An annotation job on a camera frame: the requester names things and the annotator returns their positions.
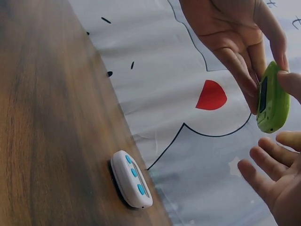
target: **red heart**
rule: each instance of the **red heart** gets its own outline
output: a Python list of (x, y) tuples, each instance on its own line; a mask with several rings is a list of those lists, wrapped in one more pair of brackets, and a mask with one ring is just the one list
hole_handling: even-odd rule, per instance
[(206, 80), (196, 108), (213, 111), (224, 106), (227, 96), (222, 87), (215, 81)]

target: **black dot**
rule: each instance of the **black dot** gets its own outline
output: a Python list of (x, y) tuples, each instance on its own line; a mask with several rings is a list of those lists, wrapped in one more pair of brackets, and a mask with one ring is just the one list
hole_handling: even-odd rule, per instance
[(106, 18), (102, 17), (102, 20), (105, 21), (105, 22), (107, 22), (108, 24), (111, 24), (111, 22), (109, 20), (107, 20)]

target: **hand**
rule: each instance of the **hand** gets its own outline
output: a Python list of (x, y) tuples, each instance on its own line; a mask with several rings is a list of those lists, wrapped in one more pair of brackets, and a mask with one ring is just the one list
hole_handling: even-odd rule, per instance
[(253, 114), (258, 104), (258, 80), (266, 69), (264, 33), (273, 57), (288, 70), (286, 38), (262, 0), (180, 0), (195, 34), (232, 73)]
[[(301, 103), (301, 75), (278, 74), (282, 88)], [(262, 138), (250, 151), (255, 163), (270, 177), (265, 178), (247, 160), (238, 168), (255, 192), (266, 202), (279, 226), (301, 225), (301, 132), (282, 132), (276, 137), (280, 144), (296, 152)]]

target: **finger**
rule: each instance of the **finger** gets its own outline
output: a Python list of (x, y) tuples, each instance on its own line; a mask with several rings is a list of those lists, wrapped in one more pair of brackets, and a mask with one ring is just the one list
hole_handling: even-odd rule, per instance
[(276, 63), (284, 71), (288, 70), (286, 52), (286, 37), (277, 19), (273, 16), (269, 7), (262, 1), (258, 1), (254, 11), (254, 21), (269, 39), (270, 47)]
[(298, 157), (297, 153), (291, 152), (286, 148), (273, 143), (269, 138), (261, 138), (258, 141), (258, 145), (273, 159), (275, 159), (279, 163), (284, 164), (287, 167), (291, 167), (293, 162)]
[(277, 162), (261, 147), (253, 147), (250, 151), (250, 156), (255, 163), (274, 181), (278, 181), (287, 170), (287, 166)]
[(213, 53), (231, 72), (240, 89), (243, 91), (251, 112), (256, 114), (257, 102), (253, 99), (258, 98), (258, 87), (251, 78), (243, 57), (240, 54), (235, 54), (229, 48), (217, 49), (214, 50)]
[(243, 51), (242, 53), (240, 53), (240, 55), (242, 56), (242, 58), (244, 59), (245, 61), (245, 64), (246, 64), (246, 67), (247, 67), (247, 70), (249, 72), (249, 75), (250, 77), (253, 79), (253, 81), (256, 83), (256, 85), (258, 86), (259, 83), (258, 83), (258, 79), (256, 77), (256, 74), (255, 74), (255, 71), (253, 69), (253, 65), (252, 65), (252, 62), (251, 62), (251, 59), (250, 59), (250, 56), (249, 56), (249, 53), (247, 50)]
[(297, 152), (301, 152), (301, 131), (291, 132), (285, 131), (281, 132), (276, 136), (276, 141), (284, 146), (291, 147)]
[(281, 87), (301, 104), (301, 74), (281, 71), (278, 73), (278, 81)]
[(258, 44), (249, 46), (248, 53), (252, 63), (252, 68), (254, 69), (256, 74), (256, 78), (258, 79), (258, 81), (261, 81), (263, 74), (267, 68), (263, 41)]
[(268, 194), (275, 182), (260, 174), (248, 160), (241, 160), (238, 169), (254, 191), (269, 205)]

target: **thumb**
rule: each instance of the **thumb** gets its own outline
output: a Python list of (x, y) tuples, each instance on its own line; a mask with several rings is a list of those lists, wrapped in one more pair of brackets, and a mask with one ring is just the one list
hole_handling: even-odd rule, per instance
[(279, 71), (278, 82), (285, 92), (295, 97), (301, 104), (301, 74)]

